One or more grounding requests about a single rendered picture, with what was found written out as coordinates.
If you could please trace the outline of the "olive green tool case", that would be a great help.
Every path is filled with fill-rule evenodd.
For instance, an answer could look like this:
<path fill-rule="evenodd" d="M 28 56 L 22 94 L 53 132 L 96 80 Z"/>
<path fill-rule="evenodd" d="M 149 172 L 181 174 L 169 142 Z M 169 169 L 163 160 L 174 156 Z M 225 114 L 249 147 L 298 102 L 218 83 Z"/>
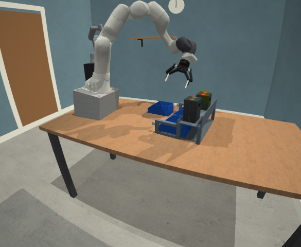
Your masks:
<path fill-rule="evenodd" d="M 208 93 L 208 92 L 199 92 L 196 94 L 196 97 L 202 98 L 201 110 L 207 111 L 207 109 L 210 107 L 211 95 L 212 95 L 212 93 Z"/>

